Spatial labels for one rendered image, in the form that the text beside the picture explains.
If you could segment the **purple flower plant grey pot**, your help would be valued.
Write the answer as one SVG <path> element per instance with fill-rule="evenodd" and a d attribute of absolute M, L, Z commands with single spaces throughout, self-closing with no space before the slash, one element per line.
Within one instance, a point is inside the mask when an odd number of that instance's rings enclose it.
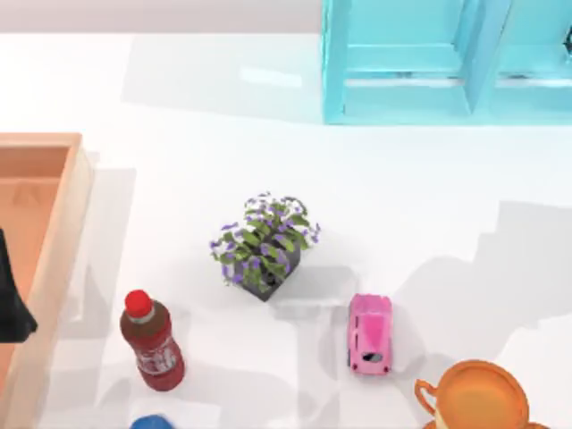
<path fill-rule="evenodd" d="M 301 254 L 319 242 L 319 223 L 308 220 L 299 198 L 263 192 L 244 203 L 240 221 L 222 226 L 209 242 L 226 284 L 242 288 L 263 302 L 298 267 Z"/>

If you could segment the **pink toy car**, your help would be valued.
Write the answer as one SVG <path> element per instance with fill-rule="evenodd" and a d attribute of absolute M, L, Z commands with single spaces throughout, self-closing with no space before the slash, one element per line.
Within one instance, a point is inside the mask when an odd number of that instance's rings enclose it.
<path fill-rule="evenodd" d="M 349 303 L 347 365 L 355 374 L 387 375 L 392 370 L 393 308 L 389 297 L 355 294 Z"/>

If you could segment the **red cap cola bottle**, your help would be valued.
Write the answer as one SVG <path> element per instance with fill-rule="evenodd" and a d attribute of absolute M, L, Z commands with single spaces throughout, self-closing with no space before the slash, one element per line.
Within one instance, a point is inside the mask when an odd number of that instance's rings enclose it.
<path fill-rule="evenodd" d="M 124 299 L 120 329 L 149 388 L 170 391 L 182 382 L 185 361 L 172 335 L 171 314 L 161 302 L 144 290 L 130 291 Z"/>

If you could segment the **light blue rack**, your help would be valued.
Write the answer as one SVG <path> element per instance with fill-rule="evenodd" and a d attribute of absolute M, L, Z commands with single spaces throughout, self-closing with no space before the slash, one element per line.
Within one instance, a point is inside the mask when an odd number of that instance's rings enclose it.
<path fill-rule="evenodd" d="M 572 0 L 323 0 L 322 114 L 572 125 Z"/>

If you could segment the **salmon-coloured shallow box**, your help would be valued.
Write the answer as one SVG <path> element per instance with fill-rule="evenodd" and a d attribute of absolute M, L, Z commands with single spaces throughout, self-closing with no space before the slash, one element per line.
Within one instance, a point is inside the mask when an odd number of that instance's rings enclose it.
<path fill-rule="evenodd" d="M 0 344 L 0 429 L 36 429 L 90 197 L 79 133 L 0 132 L 0 229 L 38 329 Z"/>

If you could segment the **blue object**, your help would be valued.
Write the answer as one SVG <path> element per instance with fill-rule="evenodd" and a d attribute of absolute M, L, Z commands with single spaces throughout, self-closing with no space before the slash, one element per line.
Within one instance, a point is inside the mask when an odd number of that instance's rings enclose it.
<path fill-rule="evenodd" d="M 175 427 L 165 416 L 154 414 L 137 418 L 129 429 L 175 429 Z"/>

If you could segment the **orange cup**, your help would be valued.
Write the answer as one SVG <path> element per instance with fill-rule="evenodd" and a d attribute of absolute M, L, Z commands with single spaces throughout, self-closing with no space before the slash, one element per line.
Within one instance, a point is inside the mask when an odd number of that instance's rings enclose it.
<path fill-rule="evenodd" d="M 530 420 L 517 379 L 488 361 L 458 362 L 435 386 L 416 380 L 414 392 L 433 417 L 423 429 L 550 429 Z"/>

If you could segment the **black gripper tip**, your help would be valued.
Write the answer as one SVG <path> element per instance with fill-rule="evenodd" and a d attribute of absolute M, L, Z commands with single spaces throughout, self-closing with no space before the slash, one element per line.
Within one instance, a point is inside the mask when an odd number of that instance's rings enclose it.
<path fill-rule="evenodd" d="M 0 228 L 0 343 L 23 343 L 38 328 L 16 287 L 4 231 Z"/>

